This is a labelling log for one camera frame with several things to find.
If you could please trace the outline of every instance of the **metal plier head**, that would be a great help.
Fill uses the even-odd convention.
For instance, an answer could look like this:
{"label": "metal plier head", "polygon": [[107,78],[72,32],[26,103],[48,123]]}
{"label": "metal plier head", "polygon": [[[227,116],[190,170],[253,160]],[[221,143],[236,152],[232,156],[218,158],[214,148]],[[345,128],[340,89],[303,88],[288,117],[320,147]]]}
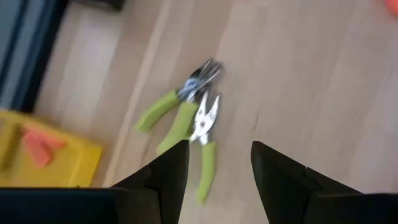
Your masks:
{"label": "metal plier head", "polygon": [[205,91],[203,94],[203,98],[201,99],[199,109],[195,115],[195,120],[193,125],[194,131],[193,134],[190,136],[190,142],[199,139],[200,144],[202,146],[207,145],[209,143],[209,132],[216,121],[216,117],[218,114],[218,107],[221,98],[220,95],[216,96],[213,106],[207,113],[206,105],[207,105],[208,95],[209,92]]}
{"label": "metal plier head", "polygon": [[223,70],[223,64],[212,58],[208,59],[201,67],[196,69],[185,82],[184,87],[178,91],[178,98],[186,102],[195,101],[204,87],[208,86]]}

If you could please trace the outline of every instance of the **pliers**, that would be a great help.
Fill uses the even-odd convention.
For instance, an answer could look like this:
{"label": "pliers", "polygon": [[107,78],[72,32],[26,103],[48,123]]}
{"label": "pliers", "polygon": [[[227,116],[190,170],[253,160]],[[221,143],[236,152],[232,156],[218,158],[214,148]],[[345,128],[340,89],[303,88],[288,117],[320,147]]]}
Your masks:
{"label": "pliers", "polygon": [[207,193],[214,179],[216,143],[210,141],[209,132],[217,118],[220,95],[216,96],[208,113],[206,112],[207,99],[208,91],[205,91],[195,115],[194,132],[190,136],[190,143],[199,140],[202,146],[201,177],[199,189],[197,190],[197,202],[201,204],[205,203]]}
{"label": "pliers", "polygon": [[222,70],[222,63],[210,58],[190,75],[183,88],[167,93],[142,114],[135,128],[142,132],[149,132],[163,114],[181,103],[169,133],[157,146],[158,154],[164,153],[189,136],[192,119],[198,109],[196,100]]}

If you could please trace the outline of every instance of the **wooden floor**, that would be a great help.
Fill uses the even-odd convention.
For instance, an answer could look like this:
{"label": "wooden floor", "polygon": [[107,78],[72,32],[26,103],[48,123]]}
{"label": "wooden floor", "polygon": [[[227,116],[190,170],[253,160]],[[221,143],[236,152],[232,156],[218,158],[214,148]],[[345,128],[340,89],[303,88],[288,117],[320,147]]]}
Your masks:
{"label": "wooden floor", "polygon": [[131,128],[208,57],[224,62],[217,170],[195,205],[194,145],[180,223],[266,223],[250,162],[260,140],[363,192],[398,191],[398,19],[375,0],[133,0],[121,14],[72,4],[36,115],[105,146],[94,186],[155,157]]}

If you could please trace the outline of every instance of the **yellow crate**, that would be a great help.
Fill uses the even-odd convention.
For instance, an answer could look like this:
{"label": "yellow crate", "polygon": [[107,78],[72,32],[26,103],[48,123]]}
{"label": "yellow crate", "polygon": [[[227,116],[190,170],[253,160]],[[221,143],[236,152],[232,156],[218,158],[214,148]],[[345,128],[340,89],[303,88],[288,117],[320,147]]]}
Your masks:
{"label": "yellow crate", "polygon": [[[21,144],[22,128],[34,127],[65,141],[52,160],[39,167]],[[102,148],[14,111],[0,110],[0,187],[89,187]]]}

